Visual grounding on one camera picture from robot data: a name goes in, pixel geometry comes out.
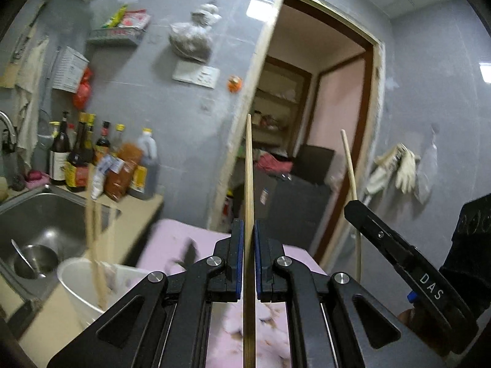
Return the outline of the white seasoning bag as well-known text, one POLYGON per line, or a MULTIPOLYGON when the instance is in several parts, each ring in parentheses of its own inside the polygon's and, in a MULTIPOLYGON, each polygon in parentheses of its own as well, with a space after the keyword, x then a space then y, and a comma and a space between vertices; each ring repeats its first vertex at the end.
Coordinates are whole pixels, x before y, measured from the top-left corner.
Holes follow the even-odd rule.
POLYGON ((112 155, 103 156, 97 163, 91 182, 91 199, 97 200, 103 193, 106 176, 113 164, 112 155))

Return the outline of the orange spice bag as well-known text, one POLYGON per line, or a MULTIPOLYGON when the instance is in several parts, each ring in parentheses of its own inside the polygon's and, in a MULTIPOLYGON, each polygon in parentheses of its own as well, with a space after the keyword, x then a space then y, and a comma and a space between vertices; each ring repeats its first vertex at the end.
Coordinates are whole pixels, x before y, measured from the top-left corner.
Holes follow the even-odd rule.
POLYGON ((104 193, 108 198, 118 202, 126 194, 142 156, 142 150, 134 143, 120 147, 106 176, 104 193))

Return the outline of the snack packets on shelf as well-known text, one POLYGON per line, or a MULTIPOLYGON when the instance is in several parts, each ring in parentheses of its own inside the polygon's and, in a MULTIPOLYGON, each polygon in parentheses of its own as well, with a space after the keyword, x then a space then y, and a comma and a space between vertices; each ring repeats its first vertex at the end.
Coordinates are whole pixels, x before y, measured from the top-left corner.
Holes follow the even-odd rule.
POLYGON ((120 8, 107 19, 102 28, 134 28, 144 29, 151 21, 152 16, 146 9, 129 10, 127 5, 120 8))

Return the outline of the white wall socket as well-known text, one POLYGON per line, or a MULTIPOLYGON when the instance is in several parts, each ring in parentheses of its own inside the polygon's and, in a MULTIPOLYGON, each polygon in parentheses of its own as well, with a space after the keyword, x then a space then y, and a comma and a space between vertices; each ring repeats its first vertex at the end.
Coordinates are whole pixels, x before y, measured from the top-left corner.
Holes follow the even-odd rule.
POLYGON ((186 84, 214 89, 221 71, 195 62, 178 61, 172 79, 186 84))

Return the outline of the white plastic utensil caddy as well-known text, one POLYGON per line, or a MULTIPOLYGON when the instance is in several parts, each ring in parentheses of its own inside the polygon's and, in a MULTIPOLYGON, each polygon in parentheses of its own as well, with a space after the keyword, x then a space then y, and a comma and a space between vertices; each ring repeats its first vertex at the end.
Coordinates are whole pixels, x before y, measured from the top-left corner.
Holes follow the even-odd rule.
MULTIPOLYGON (((108 291, 108 306, 123 297, 149 271, 125 265, 103 263, 108 291)), ((98 297, 92 280, 91 262, 86 258, 68 258, 56 269, 57 279, 64 287, 76 312, 77 319, 86 329, 104 313, 98 307, 98 297)))

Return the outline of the cream rubber gloves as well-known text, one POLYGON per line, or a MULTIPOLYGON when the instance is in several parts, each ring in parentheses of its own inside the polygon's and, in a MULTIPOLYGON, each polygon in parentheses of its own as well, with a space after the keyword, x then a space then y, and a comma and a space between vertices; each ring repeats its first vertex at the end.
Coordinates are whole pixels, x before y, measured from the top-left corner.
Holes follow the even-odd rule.
POLYGON ((376 195, 389 185, 393 177, 395 177, 395 188, 402 194, 412 192, 415 189, 416 163, 419 159, 420 157, 404 144, 396 144, 383 155, 375 158, 375 170, 369 176, 365 192, 376 195))

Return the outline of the grey wall shelf basket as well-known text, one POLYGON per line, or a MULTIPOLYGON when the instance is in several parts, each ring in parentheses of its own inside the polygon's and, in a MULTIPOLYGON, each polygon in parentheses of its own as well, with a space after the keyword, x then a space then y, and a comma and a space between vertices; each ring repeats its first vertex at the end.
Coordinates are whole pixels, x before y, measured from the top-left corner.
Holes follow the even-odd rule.
POLYGON ((99 28, 90 32, 87 43, 97 46, 130 46, 141 43, 146 30, 140 28, 99 28))

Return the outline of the wooden shelf unit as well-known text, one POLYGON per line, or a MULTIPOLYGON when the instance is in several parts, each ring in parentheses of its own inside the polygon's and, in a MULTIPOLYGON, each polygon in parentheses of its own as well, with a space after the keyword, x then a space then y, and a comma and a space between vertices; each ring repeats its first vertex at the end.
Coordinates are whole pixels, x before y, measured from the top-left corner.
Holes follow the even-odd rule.
POLYGON ((250 108, 253 146, 293 156, 312 75, 267 56, 250 108))

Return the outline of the black monitor box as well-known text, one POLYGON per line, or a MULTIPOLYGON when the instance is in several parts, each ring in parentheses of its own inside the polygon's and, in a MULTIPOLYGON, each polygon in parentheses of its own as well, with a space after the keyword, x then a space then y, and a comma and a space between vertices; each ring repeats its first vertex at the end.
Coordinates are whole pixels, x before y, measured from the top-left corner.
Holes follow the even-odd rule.
POLYGON ((335 151, 319 146, 302 144, 291 173, 311 184, 323 184, 331 167, 335 151))

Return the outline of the steel fork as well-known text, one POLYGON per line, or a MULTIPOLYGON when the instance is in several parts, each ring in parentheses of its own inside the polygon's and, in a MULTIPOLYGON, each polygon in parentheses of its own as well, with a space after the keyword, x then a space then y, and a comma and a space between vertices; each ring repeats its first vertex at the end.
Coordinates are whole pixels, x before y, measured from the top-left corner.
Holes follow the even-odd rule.
POLYGON ((187 270, 196 262, 196 259, 197 259, 196 244, 193 239, 189 238, 184 244, 184 249, 182 251, 182 254, 178 259, 174 259, 173 263, 183 268, 184 270, 187 270))

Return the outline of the pink soap dish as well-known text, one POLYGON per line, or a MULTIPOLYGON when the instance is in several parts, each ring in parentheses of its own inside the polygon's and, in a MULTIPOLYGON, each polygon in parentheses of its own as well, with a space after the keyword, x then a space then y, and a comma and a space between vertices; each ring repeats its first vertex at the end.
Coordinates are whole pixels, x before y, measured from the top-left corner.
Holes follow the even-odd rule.
POLYGON ((48 174, 39 170, 30 170, 25 176, 26 188, 29 190, 42 187, 44 185, 50 184, 50 177, 48 174))

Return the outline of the clear bottle yellow cap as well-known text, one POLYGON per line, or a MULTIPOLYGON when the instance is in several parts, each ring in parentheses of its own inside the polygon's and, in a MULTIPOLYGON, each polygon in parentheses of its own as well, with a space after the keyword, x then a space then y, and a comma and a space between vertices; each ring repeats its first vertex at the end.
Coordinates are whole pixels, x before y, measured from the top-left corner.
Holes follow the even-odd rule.
POLYGON ((116 125, 116 133, 115 133, 113 141, 111 142, 111 155, 113 155, 113 156, 117 156, 117 154, 118 154, 118 152, 122 146, 124 130, 125 130, 124 124, 117 124, 116 125))

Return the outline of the hanging plastic bag of goods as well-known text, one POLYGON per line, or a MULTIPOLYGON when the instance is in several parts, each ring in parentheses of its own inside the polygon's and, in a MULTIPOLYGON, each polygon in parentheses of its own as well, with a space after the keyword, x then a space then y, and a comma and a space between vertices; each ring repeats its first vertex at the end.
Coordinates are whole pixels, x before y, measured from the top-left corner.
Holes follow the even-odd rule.
POLYGON ((210 0, 191 12, 190 22, 172 23, 169 42, 175 54, 193 62, 208 62, 214 43, 212 28, 220 20, 216 1, 210 0))

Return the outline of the white utensil box on wall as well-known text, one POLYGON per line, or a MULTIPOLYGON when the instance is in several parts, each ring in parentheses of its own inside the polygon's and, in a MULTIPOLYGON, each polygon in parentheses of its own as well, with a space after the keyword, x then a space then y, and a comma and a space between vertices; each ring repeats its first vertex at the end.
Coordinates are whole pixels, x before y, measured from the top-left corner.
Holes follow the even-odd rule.
POLYGON ((56 66, 52 88, 76 93, 88 67, 88 59, 73 48, 66 47, 56 66))

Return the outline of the red plastic bag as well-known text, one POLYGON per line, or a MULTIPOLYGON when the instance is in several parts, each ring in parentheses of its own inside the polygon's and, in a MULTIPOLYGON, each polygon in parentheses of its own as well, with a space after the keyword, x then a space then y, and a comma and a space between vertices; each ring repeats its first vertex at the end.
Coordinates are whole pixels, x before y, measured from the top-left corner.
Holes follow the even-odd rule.
POLYGON ((87 67, 82 75, 79 87, 76 93, 73 95, 72 104, 77 110, 84 110, 85 106, 91 96, 91 78, 93 76, 92 70, 87 67))

